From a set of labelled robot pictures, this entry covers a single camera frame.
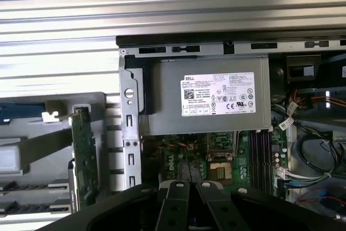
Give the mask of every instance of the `white tab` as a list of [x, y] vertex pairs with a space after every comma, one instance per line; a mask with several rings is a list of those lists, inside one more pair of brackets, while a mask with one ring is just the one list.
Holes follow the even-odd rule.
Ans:
[[285, 131], [294, 123], [294, 119], [292, 117], [288, 117], [285, 121], [279, 124], [279, 127], [282, 131]]
[[298, 107], [297, 103], [291, 102], [287, 109], [287, 115], [291, 117], [294, 114], [294, 111], [296, 111], [297, 107]]

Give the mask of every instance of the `corrugated metal surface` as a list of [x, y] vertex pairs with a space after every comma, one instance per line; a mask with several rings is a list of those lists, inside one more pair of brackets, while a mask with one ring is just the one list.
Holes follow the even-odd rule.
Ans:
[[[116, 35], [346, 24], [346, 0], [0, 0], [0, 97], [108, 94], [121, 169]], [[113, 190], [123, 188], [113, 174]]]
[[345, 0], [2, 0], [0, 42], [345, 24]]

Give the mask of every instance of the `power supply label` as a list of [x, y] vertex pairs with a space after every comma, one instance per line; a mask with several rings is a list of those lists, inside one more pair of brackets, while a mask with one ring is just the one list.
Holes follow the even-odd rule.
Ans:
[[253, 72], [186, 75], [180, 88], [182, 116], [256, 112]]

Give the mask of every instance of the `metal bracket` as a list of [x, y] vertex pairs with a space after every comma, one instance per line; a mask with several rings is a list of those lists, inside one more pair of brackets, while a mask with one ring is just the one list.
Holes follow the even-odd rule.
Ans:
[[123, 133], [125, 189], [142, 183], [141, 140], [139, 135], [138, 82], [125, 69], [125, 57], [119, 57], [120, 103]]

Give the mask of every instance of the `white connector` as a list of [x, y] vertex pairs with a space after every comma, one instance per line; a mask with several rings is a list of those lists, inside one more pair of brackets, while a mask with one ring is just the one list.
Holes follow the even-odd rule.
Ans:
[[276, 169], [276, 176], [280, 177], [280, 179], [284, 181], [289, 180], [287, 170], [283, 167], [279, 167]]

